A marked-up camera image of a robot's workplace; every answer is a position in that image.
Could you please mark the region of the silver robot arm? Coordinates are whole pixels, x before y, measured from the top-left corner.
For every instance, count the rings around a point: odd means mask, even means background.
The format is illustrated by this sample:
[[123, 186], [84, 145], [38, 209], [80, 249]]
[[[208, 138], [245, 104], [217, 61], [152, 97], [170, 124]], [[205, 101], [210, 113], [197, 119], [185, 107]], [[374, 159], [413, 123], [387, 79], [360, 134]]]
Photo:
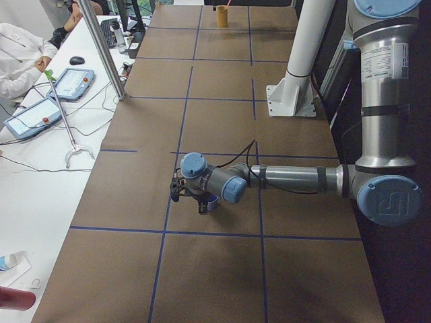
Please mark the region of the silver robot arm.
[[211, 196], [237, 203], [248, 187], [272, 187], [296, 194], [336, 192], [354, 199], [369, 220], [396, 226], [418, 216], [423, 198], [408, 177], [415, 163], [406, 143], [410, 107], [403, 96], [409, 78], [409, 41], [418, 27], [418, 1], [349, 1], [344, 47], [360, 51], [362, 154], [336, 168], [209, 164], [186, 154], [170, 184], [178, 201], [190, 196], [201, 214]]

